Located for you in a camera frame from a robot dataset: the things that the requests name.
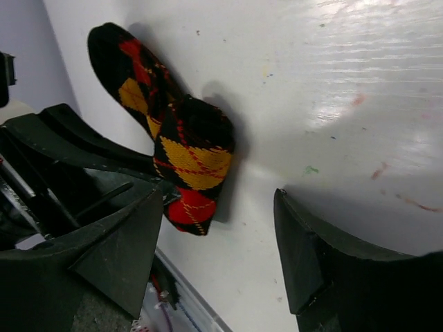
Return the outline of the black orange argyle sock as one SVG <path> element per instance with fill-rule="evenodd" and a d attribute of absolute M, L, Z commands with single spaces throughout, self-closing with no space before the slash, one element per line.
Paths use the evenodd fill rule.
<path fill-rule="evenodd" d="M 221 109 L 185 94 L 124 28 L 111 22 L 92 28 L 87 48 L 105 91 L 152 139 L 151 174 L 179 193 L 166 204 L 165 217 L 177 230 L 207 235 L 233 158 L 233 123 Z"/>

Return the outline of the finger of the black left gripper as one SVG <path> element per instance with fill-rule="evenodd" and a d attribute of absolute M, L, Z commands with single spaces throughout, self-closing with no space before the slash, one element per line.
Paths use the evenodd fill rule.
<path fill-rule="evenodd" d="M 90 127 L 67 104 L 48 107 L 39 113 L 27 113 L 6 120 L 6 133 L 34 149 L 48 149 L 54 154 L 66 152 L 73 158 L 101 167 L 127 170 L 139 177 L 159 180 L 151 156 L 123 147 Z"/>
<path fill-rule="evenodd" d="M 34 149 L 1 132 L 1 241 L 53 239 L 105 218 L 158 190 L 161 208 L 180 194 L 169 182 Z"/>

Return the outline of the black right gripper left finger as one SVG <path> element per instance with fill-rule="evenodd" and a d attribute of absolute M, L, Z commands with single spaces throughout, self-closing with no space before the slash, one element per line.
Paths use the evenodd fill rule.
<path fill-rule="evenodd" d="M 28 250 L 1 253 L 2 331 L 128 331 L 159 236 L 157 190 Z"/>

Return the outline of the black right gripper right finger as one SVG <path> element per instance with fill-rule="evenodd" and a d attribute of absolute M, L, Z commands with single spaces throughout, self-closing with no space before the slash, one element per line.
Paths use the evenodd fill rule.
<path fill-rule="evenodd" d="M 278 189 L 275 235 L 300 331 L 441 331 L 442 253 L 395 252 L 314 216 Z"/>

